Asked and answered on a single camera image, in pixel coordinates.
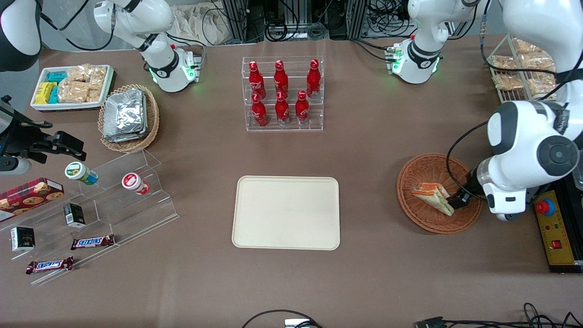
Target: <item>foil container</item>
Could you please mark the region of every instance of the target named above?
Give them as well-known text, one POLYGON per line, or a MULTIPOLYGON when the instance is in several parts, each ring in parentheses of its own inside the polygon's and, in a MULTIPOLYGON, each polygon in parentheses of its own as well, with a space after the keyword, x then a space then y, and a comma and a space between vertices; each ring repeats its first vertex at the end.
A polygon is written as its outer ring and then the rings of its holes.
POLYGON ((106 100, 103 138, 109 142, 141 139, 147 136, 146 95, 139 89, 115 93, 106 100))

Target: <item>red button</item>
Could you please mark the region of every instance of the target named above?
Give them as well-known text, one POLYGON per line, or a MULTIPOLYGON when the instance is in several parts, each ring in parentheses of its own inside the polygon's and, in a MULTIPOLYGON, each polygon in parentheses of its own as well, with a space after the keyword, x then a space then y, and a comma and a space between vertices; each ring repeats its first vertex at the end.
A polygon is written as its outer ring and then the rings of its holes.
POLYGON ((535 204, 535 209, 537 213, 540 214, 547 214, 550 211, 549 203, 545 202, 544 200, 538 201, 535 204))

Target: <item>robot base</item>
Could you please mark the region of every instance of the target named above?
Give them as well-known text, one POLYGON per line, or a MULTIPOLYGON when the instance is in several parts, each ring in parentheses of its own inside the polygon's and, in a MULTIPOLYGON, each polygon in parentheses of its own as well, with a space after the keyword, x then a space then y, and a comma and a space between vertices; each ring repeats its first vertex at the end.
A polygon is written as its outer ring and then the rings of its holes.
POLYGON ((166 92, 178 92, 186 88, 190 83, 198 81, 198 67, 200 62, 195 61, 192 52, 186 52, 183 49, 176 48, 174 51, 178 54, 178 66, 170 73, 167 78, 156 76, 152 70, 150 73, 160 88, 166 92))
POLYGON ((426 68, 419 68, 417 63, 409 57, 409 53, 407 52, 407 48, 411 42, 411 39, 407 39, 401 43, 395 43, 391 51, 385 51, 385 57, 387 59, 392 58, 396 60, 395 62, 388 62, 387 68, 389 74, 395 74, 405 82, 420 84, 429 80, 431 74, 437 70, 439 58, 437 58, 432 64, 427 61, 429 65, 426 68))

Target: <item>blue package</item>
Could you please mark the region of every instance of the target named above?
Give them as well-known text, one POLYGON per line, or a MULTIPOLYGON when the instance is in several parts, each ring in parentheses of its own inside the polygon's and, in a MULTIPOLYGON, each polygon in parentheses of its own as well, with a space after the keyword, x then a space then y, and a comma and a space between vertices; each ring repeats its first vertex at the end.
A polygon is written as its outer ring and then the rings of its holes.
POLYGON ((67 72, 52 72, 47 75, 47 82, 61 83, 67 77, 67 72))
POLYGON ((59 103, 59 87, 56 86, 51 91, 51 97, 48 99, 49 104, 58 104, 59 103))

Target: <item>snickers bar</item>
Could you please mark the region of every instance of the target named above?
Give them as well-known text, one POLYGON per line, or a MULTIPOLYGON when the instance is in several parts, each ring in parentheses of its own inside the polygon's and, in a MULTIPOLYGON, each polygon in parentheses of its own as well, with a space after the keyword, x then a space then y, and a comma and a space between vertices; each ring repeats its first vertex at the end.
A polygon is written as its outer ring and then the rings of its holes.
POLYGON ((71 270, 73 268, 73 257, 68 257, 64 260, 58 261, 47 261, 47 262, 30 262, 29 266, 26 268, 26 274, 39 273, 43 271, 60 270, 67 269, 71 270))
POLYGON ((77 248, 111 246, 114 243, 115 243, 115 240, 113 239, 113 234, 103 236, 103 237, 73 239, 73 245, 71 246, 71 250, 75 250, 77 248))

